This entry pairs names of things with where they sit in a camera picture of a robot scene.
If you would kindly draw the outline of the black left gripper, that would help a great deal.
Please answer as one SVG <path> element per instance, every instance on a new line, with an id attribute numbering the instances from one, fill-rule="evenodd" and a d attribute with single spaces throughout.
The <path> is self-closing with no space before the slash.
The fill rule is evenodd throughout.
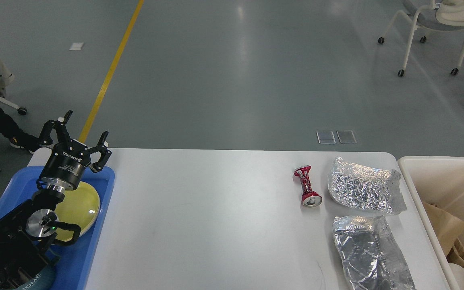
<path id="1" fill-rule="evenodd" d="M 80 142 L 73 142 L 66 128 L 73 111 L 69 110 L 63 118 L 49 120 L 39 135 L 39 147 L 50 147 L 52 153 L 44 166 L 38 180 L 37 188 L 43 189 L 47 185 L 56 184 L 66 190 L 76 190 L 83 173 L 89 168 L 93 173 L 101 172 L 108 162 L 112 152 L 108 149 L 106 139 L 108 131 L 101 134 L 95 147 L 87 147 Z M 50 134 L 55 131 L 57 143 L 49 144 Z M 99 153 L 96 162 L 92 162 L 91 155 Z"/>

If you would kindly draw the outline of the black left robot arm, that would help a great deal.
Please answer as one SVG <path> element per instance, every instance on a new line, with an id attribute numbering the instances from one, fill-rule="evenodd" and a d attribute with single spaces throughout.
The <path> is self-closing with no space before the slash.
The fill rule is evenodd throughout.
<path id="1" fill-rule="evenodd" d="M 51 245 L 66 247 L 79 240 L 81 226 L 62 222 L 55 209 L 66 191 L 78 188 L 87 168 L 102 171 L 111 151 L 107 131 L 94 147 L 72 139 L 66 128 L 71 115 L 69 110 L 63 118 L 44 124 L 40 143 L 46 143 L 52 131 L 58 142 L 37 178 L 37 191 L 0 218 L 0 289 L 16 288 L 50 265 L 46 252 Z"/>

